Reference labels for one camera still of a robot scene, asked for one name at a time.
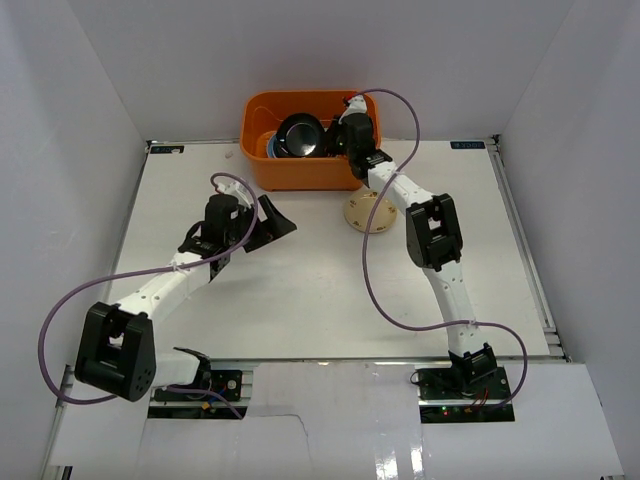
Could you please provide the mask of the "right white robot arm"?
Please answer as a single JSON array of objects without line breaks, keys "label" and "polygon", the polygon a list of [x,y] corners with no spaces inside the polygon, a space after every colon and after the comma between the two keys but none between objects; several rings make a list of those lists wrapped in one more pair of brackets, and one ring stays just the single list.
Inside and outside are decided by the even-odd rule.
[{"label": "right white robot arm", "polygon": [[345,155],[356,179],[404,212],[408,255],[428,279],[447,332],[452,388],[463,398],[475,398],[495,375],[497,361],[464,283],[463,239],[454,200],[400,173],[376,146],[373,133],[373,120],[366,113],[336,116],[328,128],[328,150]]}]

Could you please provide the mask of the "black plate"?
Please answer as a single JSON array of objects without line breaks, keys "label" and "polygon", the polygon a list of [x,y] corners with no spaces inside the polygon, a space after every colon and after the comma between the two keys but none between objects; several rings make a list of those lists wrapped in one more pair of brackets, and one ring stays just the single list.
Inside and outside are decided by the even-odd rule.
[{"label": "black plate", "polygon": [[316,158],[326,154],[326,134],[321,122],[308,113],[295,113],[279,126],[273,145],[277,158]]}]

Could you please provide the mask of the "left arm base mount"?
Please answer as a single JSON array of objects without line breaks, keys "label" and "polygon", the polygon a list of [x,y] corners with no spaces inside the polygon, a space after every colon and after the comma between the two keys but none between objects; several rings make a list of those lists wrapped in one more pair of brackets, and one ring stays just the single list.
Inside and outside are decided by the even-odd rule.
[{"label": "left arm base mount", "polygon": [[152,399],[163,406],[178,403],[198,404],[203,412],[215,413],[223,405],[223,402],[210,395],[209,391],[214,391],[230,403],[237,402],[241,399],[242,377],[241,370],[205,368],[196,374],[195,380],[191,384],[175,385],[175,388],[185,389],[186,393],[157,389],[152,395]]}]

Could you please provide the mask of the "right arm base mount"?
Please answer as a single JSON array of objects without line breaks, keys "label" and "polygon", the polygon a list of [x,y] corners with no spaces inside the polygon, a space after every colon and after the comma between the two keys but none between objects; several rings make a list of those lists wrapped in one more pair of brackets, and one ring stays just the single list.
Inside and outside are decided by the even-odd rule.
[{"label": "right arm base mount", "polygon": [[501,406],[511,395],[505,369],[499,367],[478,385],[460,389],[453,383],[451,368],[417,369],[410,383],[417,388],[420,421],[430,424],[511,423],[515,421],[511,403]]}]

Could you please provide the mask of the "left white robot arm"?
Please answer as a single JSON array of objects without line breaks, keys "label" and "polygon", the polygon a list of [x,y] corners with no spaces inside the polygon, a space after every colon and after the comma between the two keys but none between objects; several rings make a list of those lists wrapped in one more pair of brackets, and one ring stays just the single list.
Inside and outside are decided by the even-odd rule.
[{"label": "left white robot arm", "polygon": [[228,194],[209,198],[203,220],[186,233],[166,272],[113,304],[95,303],[87,312],[76,358],[76,380],[131,402],[152,388],[177,386],[199,399],[211,387],[206,356],[177,347],[156,351],[161,323],[229,263],[231,250],[257,250],[296,230],[271,200],[256,206]]}]

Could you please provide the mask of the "blue plate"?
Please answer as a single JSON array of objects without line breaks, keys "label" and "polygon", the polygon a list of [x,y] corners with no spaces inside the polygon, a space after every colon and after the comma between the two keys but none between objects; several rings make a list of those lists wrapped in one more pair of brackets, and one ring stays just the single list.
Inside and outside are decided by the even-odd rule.
[{"label": "blue plate", "polygon": [[275,153],[275,143],[276,137],[272,136],[267,142],[266,153],[269,158],[276,158],[277,154]]}]

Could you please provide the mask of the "beige small plate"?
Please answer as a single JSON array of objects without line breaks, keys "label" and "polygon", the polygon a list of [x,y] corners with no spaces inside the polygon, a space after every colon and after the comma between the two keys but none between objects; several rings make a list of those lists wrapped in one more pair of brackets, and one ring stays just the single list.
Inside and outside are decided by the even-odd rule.
[{"label": "beige small plate", "polygon": [[[346,222],[352,228],[364,233],[376,199],[377,193],[369,189],[353,192],[343,206]],[[371,221],[370,233],[377,234],[389,230],[394,225],[396,218],[397,208],[390,200],[383,198]]]}]

